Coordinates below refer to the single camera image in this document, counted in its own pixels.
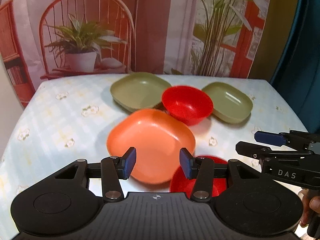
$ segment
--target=human hand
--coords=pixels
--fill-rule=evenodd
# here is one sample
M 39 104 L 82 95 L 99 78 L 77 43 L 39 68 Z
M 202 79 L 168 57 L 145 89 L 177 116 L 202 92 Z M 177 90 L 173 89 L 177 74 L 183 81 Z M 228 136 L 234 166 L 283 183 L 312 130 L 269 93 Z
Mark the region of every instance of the human hand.
M 308 189 L 300 191 L 298 196 L 301 198 L 303 204 L 300 226 L 304 228 L 309 224 L 313 211 L 320 213 L 320 196 L 315 196 L 310 199 L 308 197 Z

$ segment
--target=table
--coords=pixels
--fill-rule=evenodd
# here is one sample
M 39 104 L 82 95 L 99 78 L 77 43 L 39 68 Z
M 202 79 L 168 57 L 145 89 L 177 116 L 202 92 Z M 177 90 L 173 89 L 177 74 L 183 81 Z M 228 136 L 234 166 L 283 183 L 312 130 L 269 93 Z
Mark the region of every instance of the table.
M 306 131 L 284 99 L 264 80 L 159 76 L 171 85 L 185 84 L 200 89 L 211 82 L 225 82 L 247 94 L 253 102 L 251 116 L 244 123 L 226 124 L 210 116 L 191 127 L 196 137 L 196 156 L 235 158 L 259 169 L 257 160 L 236 153 L 238 141 L 254 143 L 253 135 L 258 130 Z M 111 84 L 122 77 L 124 74 L 85 75 L 40 85 L 13 130 L 1 160 L 1 240 L 11 239 L 18 232 L 10 215 L 11 202 L 18 193 L 74 160 L 84 158 L 88 163 L 96 163 L 109 156 L 108 133 L 129 114 L 113 102 L 109 93 Z M 148 186 L 133 178 L 121 181 L 121 186 L 125 195 L 128 191 L 167 192 L 169 189 L 168 183 Z M 288 187 L 295 192 L 299 190 Z M 92 179 L 90 190 L 101 196 L 101 181 Z

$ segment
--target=crosshair symbol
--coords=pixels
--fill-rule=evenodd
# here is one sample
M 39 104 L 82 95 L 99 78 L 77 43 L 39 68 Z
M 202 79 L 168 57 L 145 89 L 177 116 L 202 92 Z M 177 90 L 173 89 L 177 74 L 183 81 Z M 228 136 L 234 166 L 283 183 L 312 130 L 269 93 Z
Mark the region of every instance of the crosshair symbol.
M 160 195 L 156 194 L 156 195 L 153 195 L 151 198 L 155 199 L 155 200 L 158 200 L 160 198 L 162 198 Z

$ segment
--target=dish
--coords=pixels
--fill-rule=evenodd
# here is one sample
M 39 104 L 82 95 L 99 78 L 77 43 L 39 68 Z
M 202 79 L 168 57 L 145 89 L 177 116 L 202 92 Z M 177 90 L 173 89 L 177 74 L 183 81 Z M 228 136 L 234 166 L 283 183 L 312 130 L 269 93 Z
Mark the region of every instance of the dish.
M 185 123 L 196 125 L 212 113 L 210 97 L 189 86 L 174 86 L 164 91 L 162 103 L 171 116 Z
M 110 93 L 118 104 L 130 112 L 143 108 L 157 108 L 161 95 L 171 87 L 167 81 L 147 72 L 132 73 L 114 82 Z
M 156 109 L 142 109 L 114 127 L 107 139 L 111 156 L 122 156 L 131 146 L 137 149 L 131 175 L 143 183 L 160 184 L 169 181 L 179 167 L 182 147 L 193 154 L 196 139 L 186 125 L 172 116 Z
M 222 82 L 210 83 L 202 89 L 213 101 L 213 114 L 227 123 L 241 123 L 251 113 L 253 104 L 240 90 Z
M 199 157 L 207 157 L 213 159 L 215 163 L 223 163 L 227 164 L 228 162 L 214 156 L 199 156 Z M 195 185 L 195 179 L 186 179 L 184 176 L 183 170 L 179 167 L 174 173 L 171 183 L 170 183 L 170 192 L 185 192 L 187 197 L 190 198 L 193 186 Z M 214 179 L 213 180 L 213 188 L 212 188 L 212 196 L 216 197 L 219 194 L 227 189 L 227 180 L 226 179 Z

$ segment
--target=blue curtain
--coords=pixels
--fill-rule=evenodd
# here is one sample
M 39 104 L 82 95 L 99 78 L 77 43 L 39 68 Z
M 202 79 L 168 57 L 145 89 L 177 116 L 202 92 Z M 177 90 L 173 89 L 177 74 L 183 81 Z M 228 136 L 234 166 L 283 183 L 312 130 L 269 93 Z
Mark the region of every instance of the blue curtain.
M 284 52 L 270 81 L 309 132 L 320 131 L 320 0 L 298 0 Z

